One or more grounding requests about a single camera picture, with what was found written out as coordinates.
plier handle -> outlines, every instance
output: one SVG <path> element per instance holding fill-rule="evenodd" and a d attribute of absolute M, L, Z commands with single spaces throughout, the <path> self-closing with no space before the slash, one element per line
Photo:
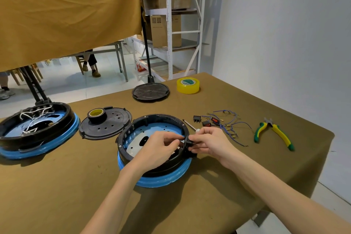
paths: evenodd
<path fill-rule="evenodd" d="M 289 140 L 289 138 L 280 130 L 279 126 L 276 124 L 273 124 L 272 119 L 268 120 L 266 118 L 264 118 L 264 122 L 260 123 L 260 126 L 257 128 L 256 132 L 255 132 L 255 136 L 253 138 L 253 140 L 255 141 L 255 143 L 259 142 L 259 135 L 260 133 L 267 128 L 267 126 L 270 125 L 272 127 L 272 130 L 278 134 L 280 136 L 280 138 L 283 139 L 283 141 L 285 142 L 285 144 L 287 145 L 288 149 L 290 151 L 295 151 L 295 147 L 294 145 L 291 143 L 291 141 Z"/>

yellow tape roll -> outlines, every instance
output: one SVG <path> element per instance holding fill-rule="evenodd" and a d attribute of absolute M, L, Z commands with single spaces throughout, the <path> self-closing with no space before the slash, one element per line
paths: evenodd
<path fill-rule="evenodd" d="M 195 94 L 200 89 L 200 82 L 195 78 L 185 77 L 177 80 L 177 91 L 182 94 Z"/>

forearm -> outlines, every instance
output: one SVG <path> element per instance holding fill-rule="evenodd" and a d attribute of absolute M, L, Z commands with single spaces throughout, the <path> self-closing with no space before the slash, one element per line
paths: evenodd
<path fill-rule="evenodd" d="M 130 162 L 121 170 L 113 188 L 81 234 L 117 233 L 132 190 L 142 175 L 133 164 Z"/>
<path fill-rule="evenodd" d="M 289 187 L 242 153 L 230 156 L 230 169 L 259 196 L 292 234 L 348 233 L 351 225 Z"/>

screwdriver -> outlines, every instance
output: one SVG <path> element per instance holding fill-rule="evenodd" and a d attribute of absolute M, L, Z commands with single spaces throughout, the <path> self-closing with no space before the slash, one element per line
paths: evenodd
<path fill-rule="evenodd" d="M 200 131 L 200 129 L 195 129 L 193 126 L 191 126 L 190 123 L 187 122 L 186 120 L 183 119 L 183 121 L 184 121 L 186 124 L 188 124 L 188 126 L 189 126 L 190 128 L 192 128 L 192 129 L 195 131 L 195 133 L 197 133 L 197 132 Z"/>

mustard yellow cloth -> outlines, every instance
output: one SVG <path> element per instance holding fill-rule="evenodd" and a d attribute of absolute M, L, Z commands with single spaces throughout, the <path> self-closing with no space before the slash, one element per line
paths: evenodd
<path fill-rule="evenodd" d="M 140 0 L 0 0 L 0 71 L 141 32 Z"/>

